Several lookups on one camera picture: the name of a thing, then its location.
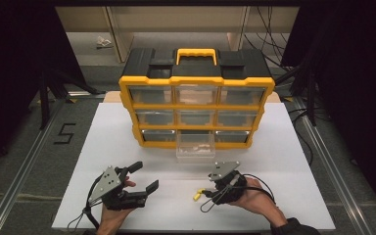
sleeve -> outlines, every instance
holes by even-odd
[[[296,218],[288,218],[288,223],[280,227],[271,227],[273,235],[319,235],[320,233],[307,225],[300,224]]]

yellow organizer case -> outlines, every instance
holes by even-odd
[[[175,148],[179,134],[211,134],[216,149],[249,148],[274,80],[260,50],[133,49],[120,98],[143,147]]]

white tabletop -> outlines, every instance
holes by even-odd
[[[53,228],[64,230],[80,215],[91,184],[107,166],[124,167],[142,161],[143,168],[130,174],[137,186],[127,191],[142,191],[157,179],[160,187],[149,196],[145,208],[129,215],[121,227],[123,231],[269,230],[263,216],[240,208],[220,205],[208,213],[201,212],[200,206],[207,198],[203,195],[194,202],[193,197],[198,189],[213,187],[208,180],[212,164],[179,164],[175,150],[141,148],[131,126],[121,103],[99,105]],[[319,230],[335,229],[283,104],[266,103],[251,148],[217,150],[216,157],[217,161],[239,161],[237,170],[264,180],[287,217],[296,217],[300,223]],[[92,213],[99,219],[101,206],[94,207]],[[94,228],[86,217],[77,227]]]

wrist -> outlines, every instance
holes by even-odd
[[[285,215],[281,210],[274,207],[271,210],[266,211],[263,216],[270,222],[273,227],[280,227],[288,223]]]

yellow carrying handle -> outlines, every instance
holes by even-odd
[[[216,55],[214,49],[178,49],[176,53],[176,64],[179,65],[181,57],[207,57],[211,56],[216,66]]]

